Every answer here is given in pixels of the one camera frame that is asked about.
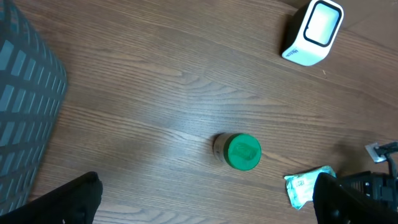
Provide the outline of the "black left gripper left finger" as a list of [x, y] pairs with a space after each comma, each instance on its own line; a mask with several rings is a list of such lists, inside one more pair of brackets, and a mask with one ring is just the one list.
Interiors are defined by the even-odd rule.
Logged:
[[101, 203], [103, 184], [87, 172], [28, 204], [1, 216], [1, 224], [92, 224]]

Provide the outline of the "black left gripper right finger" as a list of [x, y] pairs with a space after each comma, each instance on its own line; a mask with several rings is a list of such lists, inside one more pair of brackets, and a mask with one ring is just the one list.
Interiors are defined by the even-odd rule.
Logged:
[[319, 224], [397, 224], [397, 212], [324, 172], [315, 182], [313, 206]]

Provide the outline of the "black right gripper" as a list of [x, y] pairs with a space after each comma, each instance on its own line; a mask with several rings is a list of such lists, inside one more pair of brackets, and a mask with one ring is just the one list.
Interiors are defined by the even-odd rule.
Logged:
[[386, 157], [389, 173], [371, 171], [340, 177], [339, 181], [365, 194], [382, 205], [397, 211], [397, 166], [392, 154], [397, 153], [397, 141], [379, 145], [376, 152]]

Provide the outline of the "teal wipes pack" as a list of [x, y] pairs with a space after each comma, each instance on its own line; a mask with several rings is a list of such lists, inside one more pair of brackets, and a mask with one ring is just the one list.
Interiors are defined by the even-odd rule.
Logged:
[[327, 173], [336, 177], [335, 171], [330, 166], [323, 166], [309, 172], [286, 175], [287, 195], [293, 208], [300, 210], [307, 202], [313, 200], [315, 182], [320, 173]]

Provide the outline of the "green lid jar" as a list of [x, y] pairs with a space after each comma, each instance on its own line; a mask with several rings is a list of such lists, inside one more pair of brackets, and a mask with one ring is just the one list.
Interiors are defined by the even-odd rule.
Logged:
[[222, 133], [213, 143], [213, 154], [219, 161], [236, 170], [248, 171], [260, 162], [262, 147], [250, 134]]

